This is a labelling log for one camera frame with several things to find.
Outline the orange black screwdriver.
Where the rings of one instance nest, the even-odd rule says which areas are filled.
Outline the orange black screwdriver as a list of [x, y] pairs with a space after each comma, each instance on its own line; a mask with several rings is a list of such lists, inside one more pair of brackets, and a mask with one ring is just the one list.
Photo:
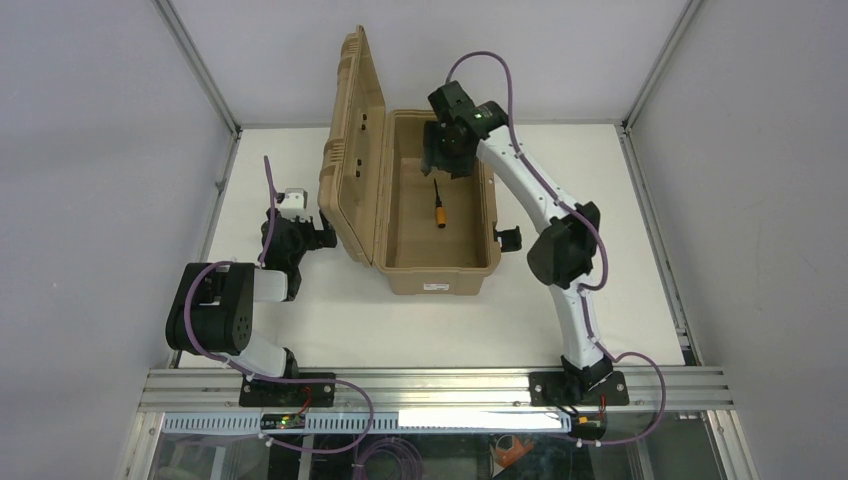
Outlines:
[[442, 199], [441, 199], [441, 196], [440, 196], [438, 182], [437, 182], [436, 179], [433, 179], [433, 184], [434, 184], [434, 193], [435, 193], [435, 220], [436, 220], [436, 225], [439, 229], [444, 229], [446, 227], [446, 224], [447, 224], [446, 210], [444, 208], [444, 205], [443, 205], [443, 202], [442, 202]]

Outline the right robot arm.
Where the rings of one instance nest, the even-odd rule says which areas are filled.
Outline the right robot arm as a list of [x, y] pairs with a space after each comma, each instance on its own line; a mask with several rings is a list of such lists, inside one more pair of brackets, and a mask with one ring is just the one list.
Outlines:
[[534, 277], [549, 288], [564, 352], [557, 379], [539, 381], [548, 400], [574, 405], [613, 372], [600, 343], [590, 285], [593, 258], [606, 254], [599, 235], [600, 211], [567, 195], [527, 153], [507, 112], [496, 102], [480, 105], [456, 81], [429, 94], [436, 116], [425, 129], [421, 170], [437, 169], [452, 178], [470, 175], [482, 162], [524, 208], [538, 237], [527, 253]]

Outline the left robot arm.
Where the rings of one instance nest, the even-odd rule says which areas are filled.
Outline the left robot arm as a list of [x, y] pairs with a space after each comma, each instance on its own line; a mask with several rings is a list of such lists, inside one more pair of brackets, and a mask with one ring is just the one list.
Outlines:
[[262, 264], [221, 261], [186, 265], [165, 324], [165, 339], [176, 351], [204, 356], [241, 371], [248, 378], [300, 377], [294, 353], [254, 331], [257, 303], [293, 301], [299, 293], [300, 263], [306, 253], [337, 246], [324, 215], [267, 213], [261, 226], [270, 243]]

